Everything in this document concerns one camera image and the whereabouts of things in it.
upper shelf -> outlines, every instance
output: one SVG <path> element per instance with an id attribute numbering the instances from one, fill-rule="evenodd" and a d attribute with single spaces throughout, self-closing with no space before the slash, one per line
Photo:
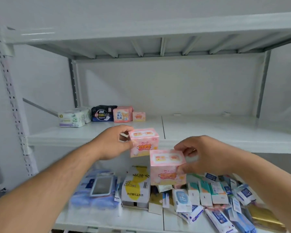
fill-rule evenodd
<path id="1" fill-rule="evenodd" d="M 72 59 L 264 52 L 291 43 L 291 12 L 5 29 L 0 34 L 6 43 L 29 44 Z"/>
<path id="2" fill-rule="evenodd" d="M 134 128 L 154 128 L 159 148 L 172 149 L 190 136 L 208 135 L 253 153 L 291 153 L 291 129 L 244 116 L 158 116 L 130 122 Z M 53 127 L 27 137 L 28 145 L 77 147 L 89 142 L 113 122 L 92 122 L 81 128 Z"/>

person's right hand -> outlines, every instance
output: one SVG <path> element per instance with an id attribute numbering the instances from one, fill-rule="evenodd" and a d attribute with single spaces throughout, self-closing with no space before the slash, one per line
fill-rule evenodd
<path id="1" fill-rule="evenodd" d="M 230 146 L 209 136 L 188 137 L 175 145 L 184 156 L 198 155 L 198 160 L 180 165 L 178 174 L 209 172 L 215 175 L 236 173 L 240 161 L 251 153 Z"/>

yellow gourd graphic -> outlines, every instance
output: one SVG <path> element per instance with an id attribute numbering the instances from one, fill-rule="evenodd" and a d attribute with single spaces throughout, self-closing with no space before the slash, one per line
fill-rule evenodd
<path id="1" fill-rule="evenodd" d="M 126 181 L 124 184 L 126 193 L 132 200 L 138 200 L 141 197 L 139 183 L 150 177 L 147 167 L 136 166 L 136 170 L 138 173 L 133 174 L 132 180 Z"/>

small pink box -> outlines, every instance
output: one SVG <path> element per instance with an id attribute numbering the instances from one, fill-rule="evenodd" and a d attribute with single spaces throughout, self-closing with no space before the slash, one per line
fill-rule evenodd
<path id="1" fill-rule="evenodd" d="M 119 106 L 113 109 L 113 119 L 115 123 L 128 123 L 132 121 L 132 106 Z"/>
<path id="2" fill-rule="evenodd" d="M 151 185 L 186 184 L 186 174 L 177 175 L 177 167 L 186 163 L 179 150 L 151 150 Z"/>
<path id="3" fill-rule="evenodd" d="M 144 122 L 145 121 L 145 112 L 133 112 L 132 120 L 134 122 Z"/>
<path id="4" fill-rule="evenodd" d="M 159 134 L 154 128 L 135 129 L 128 132 L 134 142 L 134 148 L 130 150 L 130 157 L 150 155 L 150 150 L 159 148 Z"/>

person's left arm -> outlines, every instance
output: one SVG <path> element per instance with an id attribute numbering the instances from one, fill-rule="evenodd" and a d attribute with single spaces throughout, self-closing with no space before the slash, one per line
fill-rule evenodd
<path id="1" fill-rule="evenodd" d="M 47 233 L 82 177 L 97 160 L 108 160 L 133 147 L 119 125 L 72 151 L 49 168 L 0 198 L 0 232 Z"/>

